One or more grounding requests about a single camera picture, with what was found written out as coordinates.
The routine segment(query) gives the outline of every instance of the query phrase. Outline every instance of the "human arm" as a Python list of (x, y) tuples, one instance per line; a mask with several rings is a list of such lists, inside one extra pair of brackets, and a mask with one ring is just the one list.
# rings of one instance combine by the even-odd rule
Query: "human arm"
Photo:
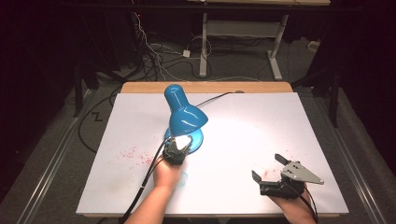
[(125, 221), (126, 224), (163, 222), (166, 205), (180, 177), (181, 166), (162, 161), (162, 157), (156, 162), (159, 163), (154, 170), (154, 188)]
[[(304, 190), (302, 196), (307, 202), (311, 203), (309, 194)], [(316, 224), (313, 218), (312, 211), (303, 202), (301, 198), (296, 199), (283, 199), (278, 197), (269, 197), (274, 203), (276, 203), (283, 211), (286, 219), (290, 224)]]

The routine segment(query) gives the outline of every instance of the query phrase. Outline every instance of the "white table surface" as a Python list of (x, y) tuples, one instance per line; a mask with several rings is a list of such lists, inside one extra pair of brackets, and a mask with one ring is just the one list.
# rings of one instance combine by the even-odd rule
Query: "white table surface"
[[(188, 93), (192, 105), (217, 96)], [(282, 211), (266, 196), (263, 181), (278, 181), (284, 167), (275, 153), (324, 180), (307, 184), (322, 215), (348, 213), (297, 93), (228, 94), (200, 107), (209, 117), (204, 142), (189, 155), (165, 215), (265, 217)], [(163, 141), (170, 116), (163, 94), (120, 93), (82, 193), (77, 214), (121, 217), (132, 203)], [(138, 204), (152, 189), (152, 177)]]

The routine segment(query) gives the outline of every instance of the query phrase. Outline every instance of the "dark background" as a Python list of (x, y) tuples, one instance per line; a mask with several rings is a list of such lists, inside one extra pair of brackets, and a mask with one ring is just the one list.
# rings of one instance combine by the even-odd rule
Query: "dark background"
[[(342, 59), (337, 70), (341, 87), (396, 173), (392, 160), (396, 143), (394, 12), (384, 0), (332, 1), (332, 5), (363, 8), (362, 13), (332, 21), (320, 15), (290, 16), (284, 38), (288, 42), (302, 36), (317, 40), (326, 34), (307, 75)], [(110, 70), (134, 63), (136, 55), (128, 53), (135, 51), (129, 16), (126, 12), (65, 9), (50, 0), (0, 3), (2, 198), (46, 125), (65, 104), (76, 65), (87, 58)], [(145, 29), (181, 43), (188, 43), (191, 34), (201, 29), (201, 17), (196, 14), (146, 12), (141, 16)], [(323, 84), (323, 80), (329, 82), (323, 78), (310, 84)]]

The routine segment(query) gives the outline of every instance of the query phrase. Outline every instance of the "gray carpet floor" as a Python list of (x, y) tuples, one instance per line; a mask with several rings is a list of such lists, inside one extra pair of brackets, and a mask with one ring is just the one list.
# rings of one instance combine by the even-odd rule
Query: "gray carpet floor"
[[(273, 42), (264, 39), (214, 39), (208, 57), (210, 70), (205, 80), (273, 81), (266, 58), (266, 50)], [(301, 39), (291, 44), (282, 43), (277, 62), (285, 81), (304, 77), (315, 53), (306, 49), (308, 41)], [(183, 47), (158, 42), (152, 45), (163, 56), (163, 69), (158, 80), (190, 80), (198, 78), (199, 62), (194, 59), (169, 62), (178, 58)], [(191, 51), (192, 58), (199, 57)], [(127, 74), (133, 68), (125, 67), (118, 73)], [(138, 79), (145, 74), (134, 77)], [(0, 205), (0, 223), (98, 223), (100, 218), (76, 215), (78, 201), (85, 186), (96, 150), (111, 113), (106, 98), (118, 92), (117, 83), (104, 74), (98, 74), (98, 90), (87, 90), (84, 107), (75, 112), (74, 93), (70, 92), (64, 108), (53, 119), (35, 150), (27, 160), (20, 176)], [(379, 155), (370, 136), (353, 111), (347, 96), (340, 91), (335, 129), (327, 116), (329, 98), (313, 97), (310, 88), (296, 88), (317, 139), (342, 191), (349, 214), (340, 217), (321, 217), (319, 223), (393, 223), (396, 220), (396, 179)], [(191, 220), (193, 223), (218, 223), (217, 219)], [(117, 223), (107, 218), (102, 223)], [(163, 223), (189, 223), (187, 219), (166, 218)], [(232, 218), (236, 223), (287, 223), (284, 218)]]

